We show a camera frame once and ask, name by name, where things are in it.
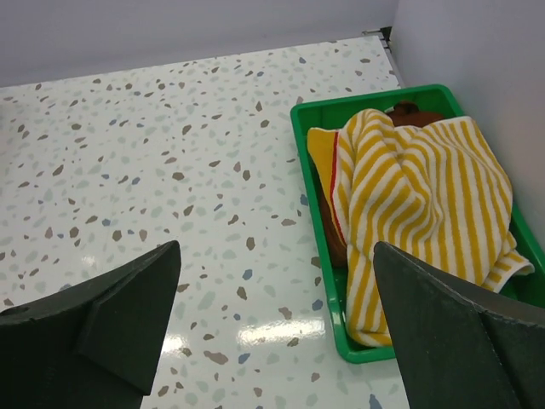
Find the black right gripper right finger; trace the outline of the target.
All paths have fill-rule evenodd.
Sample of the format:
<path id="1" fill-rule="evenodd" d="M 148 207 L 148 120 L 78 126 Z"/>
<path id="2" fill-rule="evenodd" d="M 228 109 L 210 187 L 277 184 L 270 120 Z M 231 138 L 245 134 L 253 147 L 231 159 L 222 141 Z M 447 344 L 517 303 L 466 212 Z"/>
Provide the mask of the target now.
<path id="1" fill-rule="evenodd" d="M 544 306 L 487 291 L 385 242 L 376 283 L 412 408 L 542 408 Z"/>

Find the green plastic tray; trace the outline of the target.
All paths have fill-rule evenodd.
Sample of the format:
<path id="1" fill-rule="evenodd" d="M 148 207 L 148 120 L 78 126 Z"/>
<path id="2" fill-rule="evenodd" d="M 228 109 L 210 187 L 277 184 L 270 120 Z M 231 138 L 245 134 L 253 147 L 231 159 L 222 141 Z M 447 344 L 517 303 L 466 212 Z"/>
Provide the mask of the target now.
<path id="1" fill-rule="evenodd" d="M 544 253 L 477 123 L 448 88 L 292 108 L 338 354 L 394 357 L 372 265 L 380 241 L 485 289 L 544 304 Z"/>

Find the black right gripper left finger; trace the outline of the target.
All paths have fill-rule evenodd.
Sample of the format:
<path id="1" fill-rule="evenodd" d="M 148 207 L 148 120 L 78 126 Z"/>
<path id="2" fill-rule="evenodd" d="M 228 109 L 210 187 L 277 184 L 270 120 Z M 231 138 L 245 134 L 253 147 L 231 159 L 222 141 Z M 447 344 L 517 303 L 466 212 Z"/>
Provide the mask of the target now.
<path id="1" fill-rule="evenodd" d="M 177 241 L 1 313 L 3 408 L 138 408 L 181 272 Z"/>

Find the brown crumpled towel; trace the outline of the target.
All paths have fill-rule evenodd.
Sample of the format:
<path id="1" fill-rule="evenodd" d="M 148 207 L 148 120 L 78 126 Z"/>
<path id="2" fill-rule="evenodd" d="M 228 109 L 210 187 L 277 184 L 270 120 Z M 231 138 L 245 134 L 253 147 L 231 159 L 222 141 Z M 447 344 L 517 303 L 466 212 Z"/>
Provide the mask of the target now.
<path id="1" fill-rule="evenodd" d="M 445 119 L 440 112 L 421 111 L 412 101 L 401 101 L 386 110 L 393 121 L 393 126 L 414 125 L 423 127 L 433 122 Z M 307 134 L 307 150 L 318 172 L 320 187 L 317 188 L 318 205 L 324 234 L 328 245 L 331 265 L 334 268 L 347 266 L 347 246 L 342 241 L 335 218 L 330 209 L 330 185 L 335 173 L 335 130 L 311 129 Z"/>

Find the metal corner bracket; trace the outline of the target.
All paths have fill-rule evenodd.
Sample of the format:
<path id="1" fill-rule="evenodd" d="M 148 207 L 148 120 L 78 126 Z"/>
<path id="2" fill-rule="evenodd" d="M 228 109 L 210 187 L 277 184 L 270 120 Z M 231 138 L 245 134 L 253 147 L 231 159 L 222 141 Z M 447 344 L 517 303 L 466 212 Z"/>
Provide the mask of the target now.
<path id="1" fill-rule="evenodd" d="M 378 37 L 382 47 L 390 51 L 391 50 L 391 32 L 392 32 L 391 26 L 384 26 L 378 29 L 372 29 L 372 30 L 365 30 L 362 31 L 362 35 L 365 37 L 368 36 L 375 36 Z"/>

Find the yellow white striped towel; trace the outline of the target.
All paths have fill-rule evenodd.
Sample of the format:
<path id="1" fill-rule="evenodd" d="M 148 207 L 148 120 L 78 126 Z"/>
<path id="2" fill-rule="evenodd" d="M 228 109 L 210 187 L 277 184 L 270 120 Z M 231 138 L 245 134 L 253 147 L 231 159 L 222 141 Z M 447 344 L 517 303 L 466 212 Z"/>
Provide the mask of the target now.
<path id="1" fill-rule="evenodd" d="M 394 127 L 366 109 L 335 131 L 330 209 L 347 246 L 346 328 L 356 343 L 391 344 L 378 242 L 494 292 L 534 272 L 509 228 L 511 183 L 472 118 Z"/>

